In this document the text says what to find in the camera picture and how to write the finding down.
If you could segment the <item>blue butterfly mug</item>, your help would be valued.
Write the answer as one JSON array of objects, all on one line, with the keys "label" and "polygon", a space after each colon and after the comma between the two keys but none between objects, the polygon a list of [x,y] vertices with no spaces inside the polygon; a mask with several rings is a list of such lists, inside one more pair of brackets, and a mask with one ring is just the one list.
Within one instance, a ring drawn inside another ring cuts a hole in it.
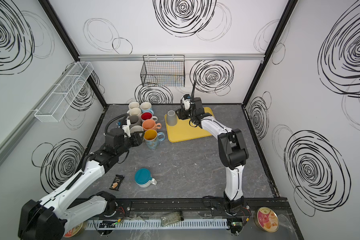
[{"label": "blue butterfly mug", "polygon": [[156,130],[150,129],[145,131],[144,140],[148,148],[155,150],[158,148],[160,143],[165,140],[165,134],[157,132]]}]

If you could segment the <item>white mug with ribbed base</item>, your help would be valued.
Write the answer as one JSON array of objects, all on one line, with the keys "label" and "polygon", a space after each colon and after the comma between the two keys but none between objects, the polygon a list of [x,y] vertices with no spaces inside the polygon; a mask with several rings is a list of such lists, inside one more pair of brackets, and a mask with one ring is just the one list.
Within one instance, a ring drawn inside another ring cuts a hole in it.
[{"label": "white mug with ribbed base", "polygon": [[129,103],[128,107],[129,107],[129,110],[132,110],[134,108],[139,108],[140,103],[139,102],[131,102],[131,103]]}]

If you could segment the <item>cream speckled mug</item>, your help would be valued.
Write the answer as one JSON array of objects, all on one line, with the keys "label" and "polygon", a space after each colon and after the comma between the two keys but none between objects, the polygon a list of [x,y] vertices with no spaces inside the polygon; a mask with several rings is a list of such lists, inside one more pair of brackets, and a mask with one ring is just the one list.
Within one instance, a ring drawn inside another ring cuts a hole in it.
[{"label": "cream speckled mug", "polygon": [[136,133],[136,132],[144,132],[144,128],[142,126],[134,126],[132,128],[130,128],[130,133]]}]

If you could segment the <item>small cream mug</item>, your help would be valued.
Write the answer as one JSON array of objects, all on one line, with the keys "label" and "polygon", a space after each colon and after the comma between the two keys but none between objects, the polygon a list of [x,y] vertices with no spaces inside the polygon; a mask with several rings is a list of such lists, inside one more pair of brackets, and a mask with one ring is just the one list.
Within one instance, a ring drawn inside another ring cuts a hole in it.
[{"label": "small cream mug", "polygon": [[147,121],[147,120],[153,120],[153,121],[157,122],[158,117],[154,116],[150,112],[145,112],[145,113],[141,114],[141,120],[142,120],[142,122]]}]

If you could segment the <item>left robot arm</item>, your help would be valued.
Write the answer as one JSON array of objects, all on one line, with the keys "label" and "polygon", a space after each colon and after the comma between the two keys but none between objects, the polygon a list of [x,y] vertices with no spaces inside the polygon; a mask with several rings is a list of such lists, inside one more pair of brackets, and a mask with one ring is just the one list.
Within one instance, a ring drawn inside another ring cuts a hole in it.
[{"label": "left robot arm", "polygon": [[110,120],[105,143],[87,155],[82,168],[64,184],[39,201],[28,201],[21,210],[18,236],[21,240],[60,240],[75,226],[97,216],[112,217],[118,204],[114,195],[101,191],[72,207],[72,203],[93,182],[119,163],[130,148],[143,142],[144,132],[130,133],[128,114]]}]

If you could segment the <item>pink mug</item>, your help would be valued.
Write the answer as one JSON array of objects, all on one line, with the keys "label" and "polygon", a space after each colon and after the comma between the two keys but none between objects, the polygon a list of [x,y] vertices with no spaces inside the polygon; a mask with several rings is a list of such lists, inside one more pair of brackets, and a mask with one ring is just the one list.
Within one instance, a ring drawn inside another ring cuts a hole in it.
[{"label": "pink mug", "polygon": [[127,111],[129,116],[138,116],[140,117],[142,114],[142,110],[140,108],[132,108]]}]

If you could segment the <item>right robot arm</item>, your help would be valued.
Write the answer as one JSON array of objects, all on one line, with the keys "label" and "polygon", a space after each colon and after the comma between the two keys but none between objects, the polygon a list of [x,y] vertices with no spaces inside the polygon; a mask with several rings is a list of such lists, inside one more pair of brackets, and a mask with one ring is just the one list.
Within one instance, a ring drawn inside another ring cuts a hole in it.
[{"label": "right robot arm", "polygon": [[226,168],[224,208],[233,215],[245,206],[243,172],[249,152],[241,130],[229,128],[205,112],[201,98],[195,97],[196,84],[193,83],[191,94],[182,97],[181,107],[175,113],[180,120],[189,120],[191,127],[203,129],[217,139],[219,157]]}]

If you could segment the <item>grey mug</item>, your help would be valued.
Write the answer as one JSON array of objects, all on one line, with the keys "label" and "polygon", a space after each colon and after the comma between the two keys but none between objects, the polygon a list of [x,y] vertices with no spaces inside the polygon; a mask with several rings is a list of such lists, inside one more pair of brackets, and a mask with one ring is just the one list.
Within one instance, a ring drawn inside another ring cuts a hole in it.
[{"label": "grey mug", "polygon": [[142,126],[142,120],[139,116],[129,116],[128,120],[130,121],[130,128],[135,126]]},{"label": "grey mug", "polygon": [[167,112],[167,124],[168,126],[174,127],[178,122],[178,117],[175,111],[170,110]]}]

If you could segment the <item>cream and orange mug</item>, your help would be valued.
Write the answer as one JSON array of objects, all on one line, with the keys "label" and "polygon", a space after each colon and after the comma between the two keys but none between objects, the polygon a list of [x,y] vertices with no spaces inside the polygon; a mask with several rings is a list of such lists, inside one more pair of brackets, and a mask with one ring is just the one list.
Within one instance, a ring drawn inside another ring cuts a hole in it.
[{"label": "cream and orange mug", "polygon": [[144,131],[147,131],[147,130],[157,131],[162,128],[162,124],[155,122],[153,119],[149,119],[149,120],[145,120],[142,123],[142,127],[143,127]]}]

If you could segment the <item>light blue mug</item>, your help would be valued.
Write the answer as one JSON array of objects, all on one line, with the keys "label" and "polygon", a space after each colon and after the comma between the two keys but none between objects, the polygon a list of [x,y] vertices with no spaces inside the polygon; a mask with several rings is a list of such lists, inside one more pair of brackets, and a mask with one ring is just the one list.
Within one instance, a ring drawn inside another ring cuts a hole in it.
[{"label": "light blue mug", "polygon": [[150,102],[143,102],[140,104],[140,109],[142,113],[151,113],[154,114],[152,104]]}]

